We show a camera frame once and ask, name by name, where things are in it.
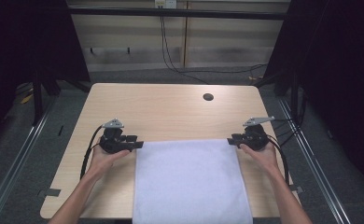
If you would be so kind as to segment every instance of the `white towel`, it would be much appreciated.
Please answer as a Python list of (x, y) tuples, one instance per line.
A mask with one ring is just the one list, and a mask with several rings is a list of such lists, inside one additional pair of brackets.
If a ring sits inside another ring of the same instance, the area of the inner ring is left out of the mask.
[(133, 223), (253, 223), (235, 150), (226, 139), (145, 142)]

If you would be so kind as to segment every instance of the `wall outlet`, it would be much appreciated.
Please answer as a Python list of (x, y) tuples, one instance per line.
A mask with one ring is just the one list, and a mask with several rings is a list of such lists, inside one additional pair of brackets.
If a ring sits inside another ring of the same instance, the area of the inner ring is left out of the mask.
[(165, 0), (165, 8), (176, 8), (176, 0)]
[(165, 0), (155, 0), (155, 8), (165, 8)]

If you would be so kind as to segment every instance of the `light wood surface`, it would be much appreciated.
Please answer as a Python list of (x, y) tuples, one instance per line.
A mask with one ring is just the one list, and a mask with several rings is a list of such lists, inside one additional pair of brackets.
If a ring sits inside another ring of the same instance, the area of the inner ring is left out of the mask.
[[(213, 101), (203, 95), (211, 93)], [(41, 216), (50, 218), (79, 181), (83, 156), (95, 129), (118, 118), (123, 134), (136, 134), (142, 141), (226, 139), (242, 133), (251, 117), (267, 117), (259, 91), (247, 86), (95, 84), (91, 88), (77, 125), (65, 150)], [(274, 136), (270, 122), (262, 124)], [(270, 182), (252, 159), (236, 149), (253, 217), (278, 217)], [(133, 216), (135, 150), (116, 161), (98, 182), (82, 217), (131, 218)]]

